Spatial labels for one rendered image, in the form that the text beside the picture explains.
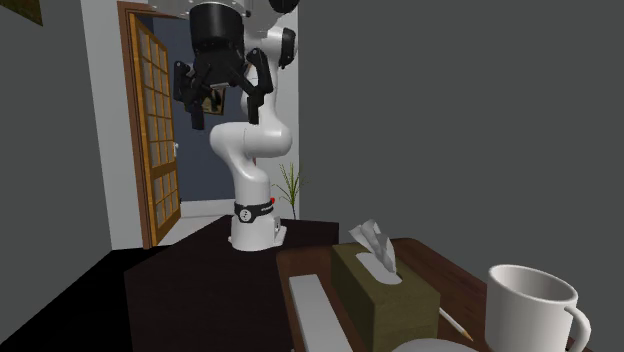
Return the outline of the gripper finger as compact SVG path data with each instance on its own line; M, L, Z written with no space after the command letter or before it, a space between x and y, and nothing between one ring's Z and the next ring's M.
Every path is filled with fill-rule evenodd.
M231 68L232 78L229 83L240 86L247 94L247 116L252 125L259 124L259 108L264 104L264 96L273 92L273 83L268 65L268 58L260 48L252 49L246 60L256 69L257 84L253 85L243 75L240 69Z
M193 67L182 61L174 63L173 98L184 105L194 130L204 130L203 103L212 100L213 89L199 82Z

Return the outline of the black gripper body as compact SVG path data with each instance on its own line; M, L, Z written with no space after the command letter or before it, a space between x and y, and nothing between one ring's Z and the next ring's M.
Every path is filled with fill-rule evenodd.
M246 68L242 17L231 6L204 2L189 12L193 69L206 86L235 87Z

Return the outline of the wooden door with glass panes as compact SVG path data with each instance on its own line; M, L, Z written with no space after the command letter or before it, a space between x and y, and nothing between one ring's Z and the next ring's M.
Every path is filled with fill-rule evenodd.
M160 14L146 4L127 1L119 1L117 11L142 246L150 249L181 218L171 70L167 48L140 21Z

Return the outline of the thin green plant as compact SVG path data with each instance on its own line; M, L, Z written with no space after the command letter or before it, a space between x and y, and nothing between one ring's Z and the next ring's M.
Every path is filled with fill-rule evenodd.
M301 170L297 169L293 162L288 165L280 164L280 172L284 180L284 185L273 184L279 190L278 198L286 201L291 209L293 219L296 220L297 216L297 199L301 192L301 187L307 183L305 178L301 175Z

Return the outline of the dark robot stand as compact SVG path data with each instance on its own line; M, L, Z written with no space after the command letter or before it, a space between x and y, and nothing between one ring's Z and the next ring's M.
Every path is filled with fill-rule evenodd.
M298 352L276 256L234 249L223 216L124 274L133 352Z

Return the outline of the grey flat rectangular slab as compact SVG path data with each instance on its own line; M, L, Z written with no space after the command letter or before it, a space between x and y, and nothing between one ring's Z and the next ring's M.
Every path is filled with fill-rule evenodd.
M353 352L320 279L315 274L288 279L306 352Z

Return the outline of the olive green tissue box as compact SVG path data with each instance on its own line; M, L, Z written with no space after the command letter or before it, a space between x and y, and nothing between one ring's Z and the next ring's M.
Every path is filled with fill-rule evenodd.
M395 256L370 219L331 250L331 283L367 352L438 336L440 293Z

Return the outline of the dark brown wooden table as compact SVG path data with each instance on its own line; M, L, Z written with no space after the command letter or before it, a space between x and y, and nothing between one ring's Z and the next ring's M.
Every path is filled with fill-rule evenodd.
M398 238L392 241L396 257L441 294L441 307L471 335L461 336L446 320L438 323L438 336L478 352L490 352L486 344L486 284L418 240ZM340 330L353 352L368 352L348 313L331 284L331 248L301 247L277 254L277 265L295 352L304 352L298 316L291 296L289 278L315 274L337 316Z

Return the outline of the white pencil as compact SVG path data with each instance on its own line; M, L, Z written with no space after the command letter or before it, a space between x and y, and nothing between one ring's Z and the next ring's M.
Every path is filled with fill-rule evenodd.
M468 331L461 325L459 324L451 315L449 315L442 307L439 308L439 313L440 315L451 324L451 326L457 330L462 336L464 336L465 338L467 338L470 341L474 342L474 339L472 338L472 336L468 333Z

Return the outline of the white round plate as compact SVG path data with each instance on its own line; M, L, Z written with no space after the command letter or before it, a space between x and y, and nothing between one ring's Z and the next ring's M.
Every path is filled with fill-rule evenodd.
M477 352L468 346L434 338L415 339L405 342L391 352Z

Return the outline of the white mug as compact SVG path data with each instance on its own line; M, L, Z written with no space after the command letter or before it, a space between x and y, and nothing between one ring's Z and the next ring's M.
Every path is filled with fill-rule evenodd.
M566 281L512 264L488 271L485 341L492 352L583 352L592 333Z

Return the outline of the small framed wall picture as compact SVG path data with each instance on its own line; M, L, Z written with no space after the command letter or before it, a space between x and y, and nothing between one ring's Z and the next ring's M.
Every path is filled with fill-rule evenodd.
M225 87L212 88L202 103L204 113L222 115L225 106Z

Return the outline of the dark olive wall picture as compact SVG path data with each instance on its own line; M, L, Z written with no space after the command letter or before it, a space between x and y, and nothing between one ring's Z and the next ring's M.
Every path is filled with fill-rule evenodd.
M0 0L0 6L3 6L20 16L36 23L43 25L40 0Z

